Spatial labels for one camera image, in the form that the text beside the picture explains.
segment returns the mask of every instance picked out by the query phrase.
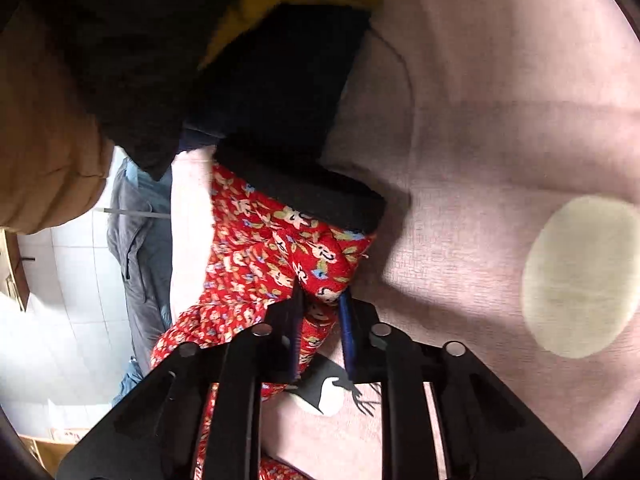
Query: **white tile wall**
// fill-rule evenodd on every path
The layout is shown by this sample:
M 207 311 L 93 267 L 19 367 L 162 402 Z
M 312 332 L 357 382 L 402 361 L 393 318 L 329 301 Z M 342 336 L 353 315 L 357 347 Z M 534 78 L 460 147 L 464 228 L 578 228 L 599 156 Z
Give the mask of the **white tile wall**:
M 69 321 L 104 322 L 95 273 L 94 248 L 53 247 L 53 252 Z
M 120 264 L 106 248 L 94 248 L 98 293 L 105 321 L 127 319 Z
M 110 404 L 55 404 L 2 402 L 2 409 L 14 429 L 27 436 L 51 438 L 52 428 L 92 428 L 111 409 Z
M 51 229 L 54 247 L 93 247 L 94 215 L 84 213 L 66 224 Z
M 97 206 L 111 202 L 124 159 L 114 153 Z M 49 436 L 48 402 L 66 427 L 90 427 L 110 408 L 131 334 L 120 267 L 106 243 L 108 215 L 89 211 L 18 237 L 31 289 L 27 312 L 0 294 L 0 404 L 22 434 Z

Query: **red floral pants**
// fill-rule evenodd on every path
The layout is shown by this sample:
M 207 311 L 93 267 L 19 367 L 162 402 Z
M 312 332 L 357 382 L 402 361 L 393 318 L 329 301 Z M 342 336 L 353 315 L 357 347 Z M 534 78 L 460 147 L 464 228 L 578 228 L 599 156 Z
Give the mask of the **red floral pants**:
M 211 202 L 214 237 L 198 304 L 185 311 L 160 338 L 151 357 L 156 366 L 180 343 L 208 348 L 231 341 L 260 323 L 268 306 L 290 298 L 297 278 L 311 307 L 302 323 L 300 372 L 337 320 L 335 302 L 347 287 L 372 237 L 340 230 L 256 191 L 213 162 Z M 284 386 L 263 384 L 262 400 Z M 197 480 L 209 436 L 218 385 L 214 384 L 196 459 Z M 271 458 L 260 462 L 260 480 L 298 480 L 302 475 Z

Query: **tan jacket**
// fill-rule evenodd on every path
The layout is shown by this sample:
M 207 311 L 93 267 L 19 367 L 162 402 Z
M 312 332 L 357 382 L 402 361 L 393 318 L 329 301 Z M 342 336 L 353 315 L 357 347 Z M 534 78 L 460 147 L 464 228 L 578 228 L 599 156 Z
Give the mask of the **tan jacket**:
M 85 213 L 112 155 L 46 26 L 22 4 L 0 34 L 0 226 L 29 234 Z

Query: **cream circular stain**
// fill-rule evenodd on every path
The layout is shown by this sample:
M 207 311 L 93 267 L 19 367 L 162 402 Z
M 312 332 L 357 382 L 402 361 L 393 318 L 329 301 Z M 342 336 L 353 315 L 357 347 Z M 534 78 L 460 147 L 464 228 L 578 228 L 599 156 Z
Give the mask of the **cream circular stain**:
M 562 357 L 606 348 L 640 301 L 640 214 L 627 202 L 575 198 L 548 220 L 522 275 L 522 312 L 538 344 Z

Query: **metal screw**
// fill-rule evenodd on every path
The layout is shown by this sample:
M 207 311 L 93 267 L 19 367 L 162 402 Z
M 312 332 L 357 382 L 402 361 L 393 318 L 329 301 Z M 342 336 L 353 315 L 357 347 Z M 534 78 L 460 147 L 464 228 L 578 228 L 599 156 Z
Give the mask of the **metal screw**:
M 459 341 L 452 341 L 451 343 L 447 343 L 444 348 L 449 354 L 453 355 L 454 357 L 460 357 L 466 352 L 466 346 L 464 346 Z
M 376 323 L 371 327 L 371 332 L 378 337 L 386 337 L 391 334 L 391 327 L 386 323 Z
M 254 335 L 257 335 L 258 337 L 269 335 L 272 331 L 273 328 L 268 323 L 258 323 L 251 329 L 251 332 L 253 332 Z
M 178 347 L 180 357 L 191 357 L 196 355 L 198 345 L 196 343 L 184 343 Z

